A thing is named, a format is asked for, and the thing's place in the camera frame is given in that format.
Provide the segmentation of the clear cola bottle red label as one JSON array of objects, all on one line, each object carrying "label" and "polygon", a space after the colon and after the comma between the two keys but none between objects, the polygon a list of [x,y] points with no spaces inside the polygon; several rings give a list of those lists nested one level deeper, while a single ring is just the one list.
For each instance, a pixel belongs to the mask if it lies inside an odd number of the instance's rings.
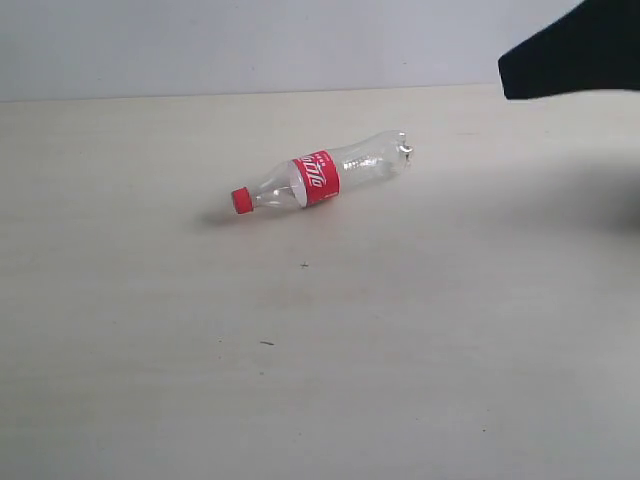
[{"label": "clear cola bottle red label", "polygon": [[405,132],[382,132],[281,162],[258,181],[232,191],[232,205],[239,215],[261,207],[306,209],[395,178],[409,167],[413,154]]}]

